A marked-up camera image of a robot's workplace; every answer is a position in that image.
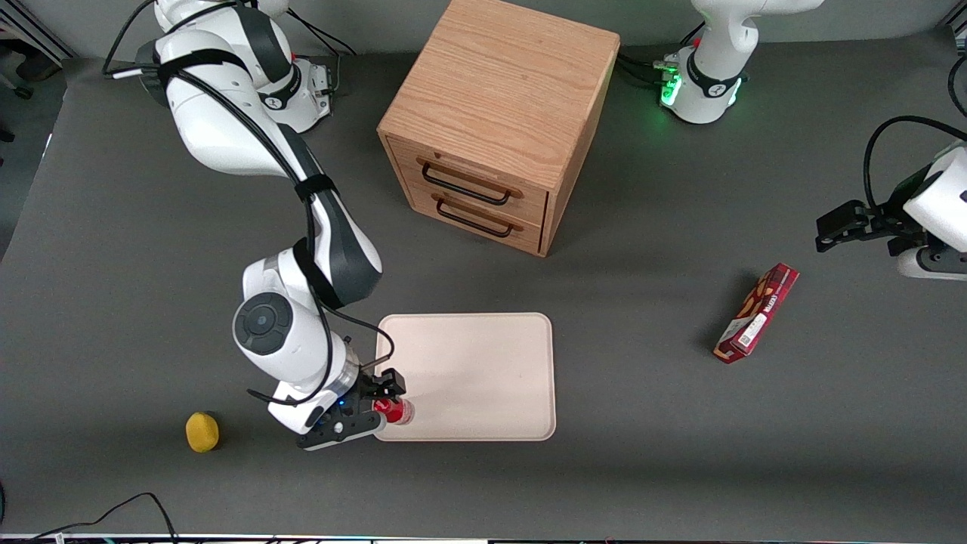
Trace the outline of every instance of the barcode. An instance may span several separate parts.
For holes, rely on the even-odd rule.
[[[746,327],[746,332],[742,333],[742,336],[739,337],[739,345],[743,348],[748,348],[759,334],[759,331],[762,330],[762,325],[765,323],[766,316],[764,314],[759,314],[754,317],[752,322]]]

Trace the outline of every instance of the white tray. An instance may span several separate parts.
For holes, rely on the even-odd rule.
[[[384,441],[546,440],[554,434],[554,357],[543,314],[387,316],[403,398],[416,416],[387,425]],[[376,356],[389,351],[378,337]]]

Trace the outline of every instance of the red can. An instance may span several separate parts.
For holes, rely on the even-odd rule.
[[[413,408],[413,403],[406,399],[400,399],[395,402],[380,399],[373,401],[372,408],[385,414],[386,422],[393,423],[394,425],[406,425],[410,421],[413,421],[413,416],[416,413],[416,410]]]

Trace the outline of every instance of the yellow sponge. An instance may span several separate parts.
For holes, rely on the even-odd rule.
[[[198,453],[212,451],[219,443],[219,424],[215,418],[203,411],[197,411],[188,418],[185,424],[185,436],[188,445]]]

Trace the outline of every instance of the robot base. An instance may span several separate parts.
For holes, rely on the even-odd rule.
[[[896,258],[896,269],[907,278],[967,281],[967,254],[953,248],[939,251],[912,248]]]
[[[665,66],[677,66],[675,75],[661,88],[659,104],[675,112],[683,121],[695,125],[706,125],[717,121],[729,106],[735,103],[736,92],[742,84],[739,79],[730,89],[721,85],[720,96],[709,98],[705,96],[702,87],[689,77],[684,67],[689,57],[695,52],[692,46],[665,55]]]
[[[262,102],[273,121],[290,126],[297,133],[304,133],[331,112],[333,95],[329,69],[306,59],[296,59],[292,66],[300,72],[301,77],[299,89],[288,103],[273,103],[272,98]]]

